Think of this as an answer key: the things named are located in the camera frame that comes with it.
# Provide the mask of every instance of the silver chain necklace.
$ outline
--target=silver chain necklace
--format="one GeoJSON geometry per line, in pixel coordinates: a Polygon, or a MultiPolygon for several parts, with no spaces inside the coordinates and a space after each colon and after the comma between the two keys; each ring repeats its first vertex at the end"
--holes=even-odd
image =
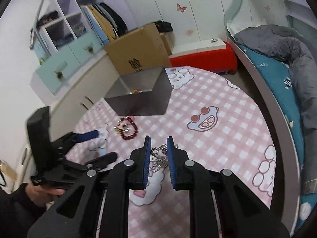
{"type": "Polygon", "coordinates": [[[160,168],[165,168],[168,166],[167,158],[167,146],[163,144],[159,147],[154,147],[151,149],[151,164],[150,170],[155,173],[160,170],[160,168]]]}

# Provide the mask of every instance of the light blue cabinet drawer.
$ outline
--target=light blue cabinet drawer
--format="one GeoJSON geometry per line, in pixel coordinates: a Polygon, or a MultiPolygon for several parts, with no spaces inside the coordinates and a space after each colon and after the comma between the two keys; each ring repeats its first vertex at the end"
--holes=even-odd
{"type": "Polygon", "coordinates": [[[84,64],[102,48],[102,45],[99,43],[96,34],[93,31],[90,31],[70,43],[69,47],[72,49],[77,60],[81,64],[84,64]]]}
{"type": "Polygon", "coordinates": [[[53,94],[63,85],[63,81],[70,77],[80,66],[80,62],[69,46],[64,46],[53,54],[40,68],[37,75],[53,94]]]}

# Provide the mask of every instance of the metal rod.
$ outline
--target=metal rod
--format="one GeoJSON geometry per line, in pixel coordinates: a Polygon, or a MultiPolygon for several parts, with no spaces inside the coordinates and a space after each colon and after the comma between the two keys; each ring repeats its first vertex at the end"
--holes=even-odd
{"type": "Polygon", "coordinates": [[[34,35],[36,36],[36,38],[38,39],[38,41],[40,42],[40,45],[42,46],[44,52],[46,53],[46,55],[50,56],[51,53],[49,52],[49,50],[47,49],[46,45],[44,44],[44,41],[42,40],[40,34],[38,33],[37,29],[36,29],[36,25],[37,25],[37,21],[43,6],[43,2],[44,0],[41,0],[40,5],[39,5],[39,9],[37,10],[36,16],[35,16],[35,20],[34,20],[34,24],[33,24],[33,31],[31,34],[31,44],[30,44],[30,49],[33,49],[34,47],[34,35]]]}

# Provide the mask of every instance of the cabinet door handle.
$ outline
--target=cabinet door handle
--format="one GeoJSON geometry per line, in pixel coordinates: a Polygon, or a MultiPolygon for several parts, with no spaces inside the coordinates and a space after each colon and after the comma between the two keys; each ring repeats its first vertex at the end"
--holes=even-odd
{"type": "Polygon", "coordinates": [[[85,96],[85,98],[92,104],[94,105],[94,103],[91,101],[91,99],[88,96],[85,96]]]}
{"type": "Polygon", "coordinates": [[[85,50],[87,50],[88,52],[90,52],[91,54],[94,53],[94,48],[93,48],[93,44],[90,43],[87,47],[84,48],[85,50]]]}
{"type": "Polygon", "coordinates": [[[57,72],[55,71],[56,77],[60,80],[63,77],[63,73],[62,72],[57,72]]]}
{"type": "Polygon", "coordinates": [[[84,103],[80,103],[80,105],[83,106],[83,107],[85,107],[86,110],[88,110],[88,107],[86,107],[84,103]]]}

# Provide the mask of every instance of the human hand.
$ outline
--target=human hand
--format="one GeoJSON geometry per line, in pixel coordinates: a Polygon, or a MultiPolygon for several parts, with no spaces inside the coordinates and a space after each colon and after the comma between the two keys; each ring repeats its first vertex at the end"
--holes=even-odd
{"type": "Polygon", "coordinates": [[[56,189],[49,185],[34,186],[29,183],[25,187],[25,193],[35,205],[45,206],[46,203],[53,201],[53,195],[63,195],[65,190],[56,189]]]}

